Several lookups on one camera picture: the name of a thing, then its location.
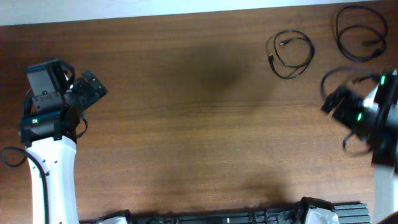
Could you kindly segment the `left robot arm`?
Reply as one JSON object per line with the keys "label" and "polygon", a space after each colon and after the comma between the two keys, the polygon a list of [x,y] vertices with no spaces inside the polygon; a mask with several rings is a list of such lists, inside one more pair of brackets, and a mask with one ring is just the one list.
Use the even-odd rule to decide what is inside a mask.
{"label": "left robot arm", "polygon": [[30,83],[19,135],[32,177],[34,223],[78,223],[74,163],[85,111],[107,94],[92,71],[77,77],[59,59],[26,70]]}

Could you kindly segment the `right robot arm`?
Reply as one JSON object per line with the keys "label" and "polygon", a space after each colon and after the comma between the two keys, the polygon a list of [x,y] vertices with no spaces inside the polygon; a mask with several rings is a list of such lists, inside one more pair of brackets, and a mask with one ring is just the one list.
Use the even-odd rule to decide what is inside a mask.
{"label": "right robot arm", "polygon": [[[353,83],[371,79],[376,86],[366,96],[361,96],[345,84],[327,93],[326,79],[340,71],[360,73]],[[322,111],[349,129],[342,148],[351,136],[368,145],[361,152],[350,152],[351,157],[371,154],[374,166],[375,208],[378,223],[397,223],[397,70],[381,74],[355,67],[338,67],[324,74],[320,82],[324,101]]]}

